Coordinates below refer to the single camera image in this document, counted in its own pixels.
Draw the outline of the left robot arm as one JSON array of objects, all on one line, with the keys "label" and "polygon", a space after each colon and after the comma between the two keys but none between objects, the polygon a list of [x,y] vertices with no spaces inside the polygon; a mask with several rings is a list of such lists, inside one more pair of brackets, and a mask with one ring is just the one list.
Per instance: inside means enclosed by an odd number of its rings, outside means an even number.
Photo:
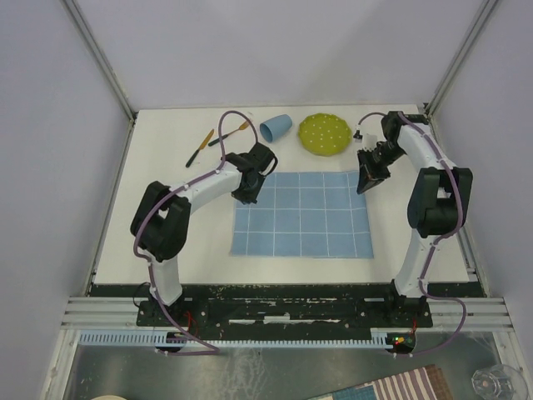
[{"label": "left robot arm", "polygon": [[184,305],[178,254],[185,246],[192,214],[220,196],[230,194],[243,205],[257,203],[278,158],[257,142],[249,152],[231,152],[214,170],[175,187],[150,183],[133,217],[133,253],[148,263],[150,291],[159,302],[156,316],[167,325],[179,323]]}]

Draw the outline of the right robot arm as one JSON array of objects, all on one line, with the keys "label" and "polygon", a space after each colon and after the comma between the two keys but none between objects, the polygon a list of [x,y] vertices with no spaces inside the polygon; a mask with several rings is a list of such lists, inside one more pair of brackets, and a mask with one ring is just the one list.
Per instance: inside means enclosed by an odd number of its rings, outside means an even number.
[{"label": "right robot arm", "polygon": [[473,173],[445,155],[420,114],[390,111],[381,116],[381,128],[384,139],[371,150],[357,152],[356,191],[363,194],[383,183],[391,176],[390,165],[403,156],[417,170],[406,210],[411,240],[381,307],[386,322],[400,326],[412,314],[424,312],[432,258],[440,243],[456,235],[466,221]]}]

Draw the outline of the blue checked cloth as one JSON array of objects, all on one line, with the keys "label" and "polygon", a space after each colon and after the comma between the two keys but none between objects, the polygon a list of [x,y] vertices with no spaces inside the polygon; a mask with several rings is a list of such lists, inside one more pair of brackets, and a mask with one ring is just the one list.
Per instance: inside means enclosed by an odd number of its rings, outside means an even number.
[{"label": "blue checked cloth", "polygon": [[358,171],[274,172],[257,201],[236,201],[231,255],[374,258]]}]

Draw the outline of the green dotted plate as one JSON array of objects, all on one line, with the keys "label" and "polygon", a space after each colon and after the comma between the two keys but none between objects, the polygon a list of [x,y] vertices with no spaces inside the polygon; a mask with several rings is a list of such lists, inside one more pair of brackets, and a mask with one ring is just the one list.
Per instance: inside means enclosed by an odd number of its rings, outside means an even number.
[{"label": "green dotted plate", "polygon": [[335,114],[315,113],[300,123],[297,136],[309,153],[330,157],[348,148],[352,130],[344,119]]}]

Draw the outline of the orange knife green handle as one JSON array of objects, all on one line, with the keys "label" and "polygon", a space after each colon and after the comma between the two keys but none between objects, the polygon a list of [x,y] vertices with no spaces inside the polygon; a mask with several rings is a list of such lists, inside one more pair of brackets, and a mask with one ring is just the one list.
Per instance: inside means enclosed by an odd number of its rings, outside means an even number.
[{"label": "orange knife green handle", "polygon": [[195,152],[190,156],[190,158],[187,160],[187,163],[185,165],[186,168],[189,168],[192,163],[194,162],[194,160],[196,159],[197,155],[199,154],[199,152],[201,150],[203,150],[207,144],[210,142],[212,136],[214,135],[214,132],[215,132],[215,129],[212,129],[207,135],[206,137],[203,139],[203,141],[201,142],[201,144],[198,146],[198,148],[195,150]]}]

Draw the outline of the blue cup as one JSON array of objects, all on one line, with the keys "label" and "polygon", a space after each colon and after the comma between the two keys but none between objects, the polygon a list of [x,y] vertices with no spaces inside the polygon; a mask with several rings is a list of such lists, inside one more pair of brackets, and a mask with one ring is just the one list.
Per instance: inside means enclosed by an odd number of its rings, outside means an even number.
[{"label": "blue cup", "polygon": [[291,117],[282,114],[262,122],[259,129],[263,139],[268,143],[273,143],[286,135],[291,130],[292,125]]}]

